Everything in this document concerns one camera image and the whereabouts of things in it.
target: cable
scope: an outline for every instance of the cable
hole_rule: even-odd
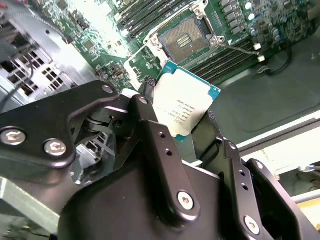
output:
[[[292,52],[292,47],[290,44],[286,44],[287,45],[287,60],[285,61],[285,63],[277,70],[272,70],[270,68],[270,70],[266,70],[265,74],[269,77],[278,75],[280,73],[282,73],[287,67],[289,67],[289,65],[292,63],[292,57],[293,57],[293,52]]]
[[[21,84],[15,87],[7,96],[5,96],[2,100],[0,100],[0,114],[4,111],[6,104],[8,101],[18,92],[19,89],[21,89],[25,84],[27,80],[31,80],[35,74],[34,65],[32,63],[32,60],[29,55],[26,55],[26,59],[28,60],[31,68],[31,74],[29,77],[27,77]]]
[[[249,54],[249,55],[257,55],[257,56],[260,56],[260,53],[257,52],[257,51],[247,51],[247,50],[244,50],[244,49],[239,48],[239,47],[228,46],[228,45],[223,45],[223,44],[219,44],[219,46],[221,46],[221,47],[223,47],[223,48],[226,48],[226,49],[232,49],[232,50],[240,51],[240,52],[243,52],[243,53]]]
[[[35,235],[35,236],[39,236],[39,237],[43,237],[43,238],[47,238],[47,239],[50,238],[50,236],[48,236],[48,235],[39,234],[39,233],[35,233],[35,232],[32,232],[32,231],[30,231],[30,233],[31,233],[32,235]]]

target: gray surface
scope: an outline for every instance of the gray surface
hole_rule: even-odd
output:
[[[310,37],[295,45],[292,64],[277,76],[247,76],[220,86],[211,109],[222,134],[239,144],[319,110],[319,43]]]

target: screw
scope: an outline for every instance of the screw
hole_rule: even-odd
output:
[[[264,169],[264,166],[262,165],[262,163],[261,163],[261,162],[256,161],[256,164],[258,165],[258,168],[260,168],[260,169]]]
[[[258,224],[256,223],[255,220],[253,220],[252,217],[250,216],[245,216],[244,217],[244,222],[245,225],[248,227],[248,229],[255,235],[258,235],[260,233],[260,229]]]
[[[18,129],[9,129],[3,131],[0,138],[4,144],[17,146],[26,140],[26,135]]]
[[[217,42],[217,40],[215,40],[214,38],[212,38],[212,39],[210,40],[210,44],[211,44],[212,46],[217,46],[217,45],[218,45],[218,42]]]
[[[67,151],[67,146],[60,140],[49,140],[44,145],[44,150],[52,156],[62,156]]]
[[[196,16],[201,16],[201,15],[202,15],[202,13],[201,13],[201,11],[200,11],[199,9],[196,9],[196,10],[194,11],[194,14],[195,14]]]
[[[102,86],[103,91],[107,92],[108,94],[112,94],[114,91],[112,91],[111,87],[104,85]]]
[[[139,97],[140,102],[142,102],[143,104],[148,104],[147,100],[145,100],[145,98],[143,96]]]
[[[178,201],[185,210],[191,210],[194,207],[194,200],[184,191],[178,193]]]

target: black cable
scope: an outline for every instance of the black cable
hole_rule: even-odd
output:
[[[48,236],[48,235],[43,235],[43,234],[39,234],[39,233],[35,233],[35,232],[30,232],[32,235],[35,235],[35,236],[39,236],[39,237],[43,237],[43,238],[47,238],[47,239],[49,239],[50,238],[50,236]]]
[[[23,86],[26,84],[27,80],[31,80],[35,74],[35,69],[34,65],[32,63],[32,60],[29,55],[26,55],[26,59],[28,60],[31,68],[31,74],[29,77],[27,77],[21,84],[15,87],[7,96],[5,96],[1,101],[0,101],[0,114],[5,110],[5,106],[8,103],[8,101],[18,92],[19,89],[23,88]]]
[[[280,68],[278,68],[276,70],[272,70],[272,69],[266,70],[265,74],[267,76],[272,77],[272,76],[275,76],[275,75],[282,73],[292,63],[292,58],[293,58],[292,47],[290,44],[286,44],[286,46],[287,46],[287,48],[286,48],[287,60]]]

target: green circuit board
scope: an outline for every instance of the green circuit board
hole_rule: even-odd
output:
[[[96,70],[97,77],[112,83],[119,91],[138,90],[137,82],[143,83],[149,77],[155,79],[160,73],[163,64],[145,47],[144,40],[161,24],[157,31],[161,52],[214,85],[256,65],[258,59],[256,55],[213,47],[210,41],[213,34],[224,37],[224,45],[247,51],[254,51],[254,44],[260,44],[261,54],[269,58],[281,50],[284,42],[294,44],[314,32],[313,23],[307,17],[307,0],[38,2],[35,1],[37,7],[68,36],[70,44]],[[197,17],[191,8],[195,4],[205,6],[205,18]],[[176,42],[172,42],[173,37],[177,37]],[[135,84],[125,66],[128,60],[136,75]]]

